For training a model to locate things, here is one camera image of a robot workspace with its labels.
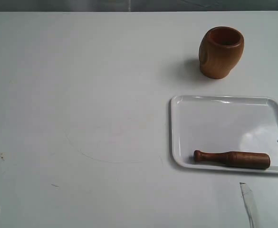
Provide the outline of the brown wooden pestle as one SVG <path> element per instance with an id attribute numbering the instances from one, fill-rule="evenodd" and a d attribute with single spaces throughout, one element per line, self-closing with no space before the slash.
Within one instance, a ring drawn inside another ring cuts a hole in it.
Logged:
<path id="1" fill-rule="evenodd" d="M 193 158 L 195 162 L 214 162 L 236 168 L 265 170 L 270 167 L 270 157 L 266 153 L 236 151 L 206 153 L 195 150 Z"/>

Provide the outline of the clear tape strip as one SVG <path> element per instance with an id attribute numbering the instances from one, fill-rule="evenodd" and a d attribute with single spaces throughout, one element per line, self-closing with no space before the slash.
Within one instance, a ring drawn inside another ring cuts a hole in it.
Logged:
<path id="1" fill-rule="evenodd" d="M 255 203 L 253 191 L 250 189 L 248 184 L 243 182 L 240 182 L 240 189 L 246 213 L 249 218 L 249 225 L 251 228 L 259 228 L 258 210 Z"/>

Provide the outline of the white rectangular plastic tray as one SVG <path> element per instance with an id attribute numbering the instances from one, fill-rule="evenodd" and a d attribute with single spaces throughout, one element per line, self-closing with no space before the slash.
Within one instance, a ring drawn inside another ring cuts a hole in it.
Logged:
<path id="1" fill-rule="evenodd" d="M 184 168 L 238 172 L 209 162 L 197 163 L 195 150 L 266 153 L 278 174 L 278 103 L 267 97 L 177 95 L 170 101 L 171 153 Z"/>

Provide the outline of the brown wooden mortar cup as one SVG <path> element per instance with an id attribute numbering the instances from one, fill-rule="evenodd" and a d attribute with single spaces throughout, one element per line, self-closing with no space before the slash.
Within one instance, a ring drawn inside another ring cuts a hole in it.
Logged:
<path id="1" fill-rule="evenodd" d="M 243 35 L 234 28 L 211 28 L 200 43 L 200 71 L 208 78 L 225 78 L 239 62 L 244 44 Z"/>

